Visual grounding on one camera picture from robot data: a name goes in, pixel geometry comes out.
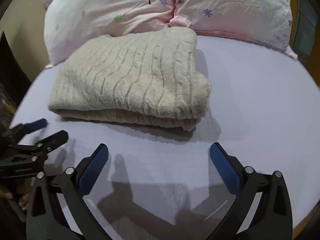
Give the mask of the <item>person's left hand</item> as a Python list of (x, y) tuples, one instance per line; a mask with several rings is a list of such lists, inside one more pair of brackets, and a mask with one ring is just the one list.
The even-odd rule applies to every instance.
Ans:
[(28, 208), (32, 188), (31, 178), (13, 178), (1, 181), (1, 198), (16, 200), (25, 211)]

